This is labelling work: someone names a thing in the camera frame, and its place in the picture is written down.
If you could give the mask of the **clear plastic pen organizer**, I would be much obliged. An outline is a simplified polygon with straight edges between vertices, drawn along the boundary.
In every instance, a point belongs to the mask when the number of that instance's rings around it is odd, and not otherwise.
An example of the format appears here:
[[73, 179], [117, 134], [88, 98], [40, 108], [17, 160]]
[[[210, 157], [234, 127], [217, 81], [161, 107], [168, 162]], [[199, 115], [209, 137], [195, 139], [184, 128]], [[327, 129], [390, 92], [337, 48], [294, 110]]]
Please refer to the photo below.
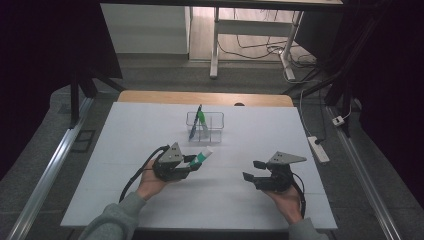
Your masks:
[[204, 137], [202, 126], [198, 120], [195, 136], [189, 141], [190, 130], [193, 126], [195, 112], [188, 112], [186, 114], [186, 126], [188, 132], [189, 142], [207, 142], [219, 143], [222, 139], [222, 132], [224, 129], [224, 114], [222, 112], [203, 112], [206, 118], [206, 123], [209, 128], [209, 137]]

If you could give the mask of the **person's left hand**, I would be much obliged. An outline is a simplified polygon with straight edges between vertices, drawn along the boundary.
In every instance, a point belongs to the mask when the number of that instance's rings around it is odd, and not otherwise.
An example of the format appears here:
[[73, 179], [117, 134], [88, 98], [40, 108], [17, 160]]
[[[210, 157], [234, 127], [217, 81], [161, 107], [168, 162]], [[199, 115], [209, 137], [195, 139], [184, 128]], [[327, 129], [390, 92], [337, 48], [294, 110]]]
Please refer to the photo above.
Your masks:
[[141, 174], [140, 184], [136, 190], [137, 195], [145, 201], [159, 194], [168, 185], [168, 182], [164, 182], [156, 177], [153, 171], [153, 164], [153, 160], [147, 163]]

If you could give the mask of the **black metal stand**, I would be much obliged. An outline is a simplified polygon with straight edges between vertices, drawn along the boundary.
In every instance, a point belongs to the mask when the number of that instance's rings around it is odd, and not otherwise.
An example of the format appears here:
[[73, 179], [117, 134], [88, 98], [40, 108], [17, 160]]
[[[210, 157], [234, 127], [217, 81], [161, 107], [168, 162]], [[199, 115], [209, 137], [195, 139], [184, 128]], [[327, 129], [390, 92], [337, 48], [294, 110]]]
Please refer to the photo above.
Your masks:
[[93, 68], [86, 68], [84, 70], [77, 70], [71, 79], [70, 91], [71, 91], [71, 119], [70, 129], [74, 129], [77, 126], [78, 121], [82, 117], [82, 110], [79, 105], [79, 90], [82, 90], [83, 94], [87, 98], [94, 98], [97, 93], [97, 87], [95, 86], [94, 80], [98, 79], [102, 83], [108, 85], [112, 89], [122, 92], [125, 88], [118, 83], [114, 82], [111, 78], [105, 74]]
[[352, 38], [341, 48], [335, 55], [339, 60], [339, 68], [337, 72], [329, 75], [320, 83], [303, 89], [300, 93], [294, 96], [295, 100], [302, 103], [307, 96], [319, 92], [327, 86], [330, 89], [324, 98], [326, 106], [335, 106], [340, 99], [342, 101], [341, 117], [345, 122], [348, 122], [351, 113], [351, 90], [350, 85], [353, 76], [353, 67], [358, 56], [362, 52], [367, 40], [372, 35], [385, 11], [389, 7], [392, 0], [373, 0], [373, 4], [359, 3], [357, 5], [346, 5], [344, 7], [336, 7], [335, 10], [343, 13], [356, 11], [356, 14], [363, 15], [363, 24], [353, 33]]

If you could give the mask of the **black floor plate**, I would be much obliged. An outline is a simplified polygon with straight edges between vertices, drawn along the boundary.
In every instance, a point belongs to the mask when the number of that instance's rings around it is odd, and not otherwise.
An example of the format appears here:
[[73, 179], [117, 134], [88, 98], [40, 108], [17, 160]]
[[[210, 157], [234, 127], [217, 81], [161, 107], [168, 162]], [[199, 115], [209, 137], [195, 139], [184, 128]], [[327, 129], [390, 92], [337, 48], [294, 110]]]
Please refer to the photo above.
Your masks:
[[71, 148], [75, 153], [87, 153], [93, 143], [95, 130], [81, 130]]

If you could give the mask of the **person's right hand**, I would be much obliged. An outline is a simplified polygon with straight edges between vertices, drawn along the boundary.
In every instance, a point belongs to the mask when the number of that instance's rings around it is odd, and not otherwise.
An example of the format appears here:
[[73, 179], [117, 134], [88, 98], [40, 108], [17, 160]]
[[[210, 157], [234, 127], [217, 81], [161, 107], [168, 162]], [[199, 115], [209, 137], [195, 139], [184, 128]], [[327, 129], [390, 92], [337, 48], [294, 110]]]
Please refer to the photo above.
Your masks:
[[284, 192], [265, 191], [265, 194], [274, 201], [277, 209], [290, 225], [303, 219], [300, 196], [293, 186]]

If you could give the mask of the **dark curtain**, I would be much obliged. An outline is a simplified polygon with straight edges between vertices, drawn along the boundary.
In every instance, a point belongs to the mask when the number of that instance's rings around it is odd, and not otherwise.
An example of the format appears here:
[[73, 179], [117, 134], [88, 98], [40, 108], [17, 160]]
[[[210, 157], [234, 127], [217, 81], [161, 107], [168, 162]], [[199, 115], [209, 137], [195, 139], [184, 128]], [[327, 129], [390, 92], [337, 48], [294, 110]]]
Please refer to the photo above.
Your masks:
[[424, 208], [424, 0], [392, 0], [352, 87], [362, 128]]
[[122, 76], [100, 0], [0, 0], [0, 180], [76, 76]]

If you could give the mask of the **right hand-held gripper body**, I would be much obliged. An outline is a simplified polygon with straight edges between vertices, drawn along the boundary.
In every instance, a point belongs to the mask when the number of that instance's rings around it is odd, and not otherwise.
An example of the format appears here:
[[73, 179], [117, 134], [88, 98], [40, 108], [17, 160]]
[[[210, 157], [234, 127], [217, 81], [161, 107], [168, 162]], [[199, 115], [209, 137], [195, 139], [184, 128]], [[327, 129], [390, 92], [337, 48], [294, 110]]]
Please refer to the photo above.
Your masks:
[[266, 163], [271, 175], [255, 177], [253, 183], [257, 190], [284, 192], [294, 184], [290, 165], [306, 161], [305, 157], [277, 151]]

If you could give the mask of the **blue pen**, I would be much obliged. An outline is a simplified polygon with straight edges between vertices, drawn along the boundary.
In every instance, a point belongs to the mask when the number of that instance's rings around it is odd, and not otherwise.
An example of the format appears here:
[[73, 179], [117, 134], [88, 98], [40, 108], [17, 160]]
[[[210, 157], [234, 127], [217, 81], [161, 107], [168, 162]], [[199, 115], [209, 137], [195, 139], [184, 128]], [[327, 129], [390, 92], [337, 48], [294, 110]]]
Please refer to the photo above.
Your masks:
[[199, 105], [199, 107], [198, 107], [198, 109], [195, 113], [193, 126], [192, 126], [192, 128], [190, 130], [190, 134], [189, 134], [189, 141], [192, 140], [195, 136], [196, 129], [197, 129], [197, 123], [198, 123], [198, 120], [199, 120], [199, 113], [201, 112], [201, 110], [202, 110], [202, 104]]

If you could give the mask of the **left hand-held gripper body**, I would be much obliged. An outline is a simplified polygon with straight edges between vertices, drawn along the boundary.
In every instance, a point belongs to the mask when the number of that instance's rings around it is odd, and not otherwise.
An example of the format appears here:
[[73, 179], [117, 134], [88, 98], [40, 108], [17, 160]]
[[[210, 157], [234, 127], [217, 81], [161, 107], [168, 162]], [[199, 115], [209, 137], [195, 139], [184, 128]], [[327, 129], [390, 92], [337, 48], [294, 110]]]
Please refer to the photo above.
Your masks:
[[156, 177], [164, 182], [186, 179], [189, 173], [184, 173], [183, 169], [189, 163], [184, 163], [183, 155], [177, 142], [166, 146], [153, 164]]

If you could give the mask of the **wooden table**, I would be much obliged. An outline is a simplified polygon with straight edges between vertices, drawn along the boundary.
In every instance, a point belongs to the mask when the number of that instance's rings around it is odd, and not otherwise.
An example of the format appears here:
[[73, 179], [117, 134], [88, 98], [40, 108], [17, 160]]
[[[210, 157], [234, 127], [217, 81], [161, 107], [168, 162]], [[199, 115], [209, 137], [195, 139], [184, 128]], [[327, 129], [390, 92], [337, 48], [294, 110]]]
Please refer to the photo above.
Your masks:
[[287, 95], [125, 90], [118, 102], [293, 107]]

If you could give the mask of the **white power strip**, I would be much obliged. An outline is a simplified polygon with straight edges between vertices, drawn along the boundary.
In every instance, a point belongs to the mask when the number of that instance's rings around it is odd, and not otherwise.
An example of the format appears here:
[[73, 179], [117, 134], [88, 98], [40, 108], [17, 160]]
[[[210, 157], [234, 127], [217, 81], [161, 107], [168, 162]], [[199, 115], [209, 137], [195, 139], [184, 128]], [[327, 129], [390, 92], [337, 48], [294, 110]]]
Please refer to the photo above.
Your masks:
[[314, 152], [315, 156], [317, 157], [318, 161], [320, 163], [327, 163], [330, 161], [328, 155], [326, 154], [324, 148], [320, 144], [319, 140], [315, 136], [310, 136], [307, 138], [309, 145]]

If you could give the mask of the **green highlighter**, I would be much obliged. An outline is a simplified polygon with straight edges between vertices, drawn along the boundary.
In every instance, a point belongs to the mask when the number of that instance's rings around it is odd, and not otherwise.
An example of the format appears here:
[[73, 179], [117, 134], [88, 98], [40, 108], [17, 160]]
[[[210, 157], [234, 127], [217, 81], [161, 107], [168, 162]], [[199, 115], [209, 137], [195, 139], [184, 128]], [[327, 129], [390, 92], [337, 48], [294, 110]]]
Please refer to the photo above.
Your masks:
[[200, 110], [200, 111], [197, 113], [197, 116], [198, 116], [198, 119], [199, 119], [200, 124], [201, 124], [201, 126], [202, 126], [202, 131], [203, 131], [203, 135], [204, 135], [204, 137], [209, 137], [209, 128], [208, 128], [208, 126], [207, 126], [206, 118], [205, 118], [204, 113]]

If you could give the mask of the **white panel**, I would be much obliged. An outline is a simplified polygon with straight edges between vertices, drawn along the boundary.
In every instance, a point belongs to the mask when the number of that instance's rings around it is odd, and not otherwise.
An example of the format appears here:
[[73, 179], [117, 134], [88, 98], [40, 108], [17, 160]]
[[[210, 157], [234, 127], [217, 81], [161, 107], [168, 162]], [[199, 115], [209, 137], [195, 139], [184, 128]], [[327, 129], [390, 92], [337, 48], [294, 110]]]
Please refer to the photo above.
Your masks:
[[189, 53], [189, 7], [102, 3], [101, 8], [117, 53]]

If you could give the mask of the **white desk frame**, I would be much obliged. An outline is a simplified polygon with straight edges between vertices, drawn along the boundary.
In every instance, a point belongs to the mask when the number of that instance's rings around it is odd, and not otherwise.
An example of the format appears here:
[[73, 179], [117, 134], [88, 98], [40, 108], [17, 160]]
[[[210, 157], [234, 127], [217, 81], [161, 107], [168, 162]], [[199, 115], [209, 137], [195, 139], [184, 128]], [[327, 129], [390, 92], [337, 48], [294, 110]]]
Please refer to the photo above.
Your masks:
[[213, 45], [211, 50], [210, 78], [216, 79], [218, 75], [218, 37], [220, 34], [226, 35], [250, 35], [250, 36], [269, 36], [285, 37], [286, 44], [282, 50], [277, 51], [277, 55], [283, 65], [284, 74], [287, 80], [294, 81], [295, 75], [289, 62], [289, 54], [293, 45], [300, 21], [303, 15], [302, 11], [294, 11], [293, 19], [288, 22], [267, 22], [267, 21], [248, 21], [236, 19], [220, 19], [220, 8], [214, 8], [214, 28]]

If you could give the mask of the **aluminium rail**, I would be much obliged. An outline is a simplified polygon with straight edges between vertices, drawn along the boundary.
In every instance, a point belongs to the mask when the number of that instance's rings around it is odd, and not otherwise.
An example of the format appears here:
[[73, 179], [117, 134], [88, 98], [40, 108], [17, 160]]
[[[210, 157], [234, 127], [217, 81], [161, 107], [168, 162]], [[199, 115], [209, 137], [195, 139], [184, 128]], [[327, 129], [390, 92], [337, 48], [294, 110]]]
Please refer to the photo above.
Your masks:
[[64, 164], [70, 149], [75, 142], [88, 112], [94, 102], [93, 98], [85, 98], [78, 108], [80, 117], [73, 128], [68, 128], [52, 155], [48, 165], [16, 220], [6, 240], [25, 240], [40, 209], [50, 192], [53, 183]]
[[335, 131], [343, 145], [350, 160], [353, 170], [360, 182], [362, 189], [367, 196], [368, 202], [374, 210], [375, 216], [387, 240], [402, 240], [402, 236], [396, 226], [389, 210], [380, 196], [370, 174], [368, 173], [362, 159], [356, 149], [352, 139], [346, 135], [340, 126], [335, 127]]

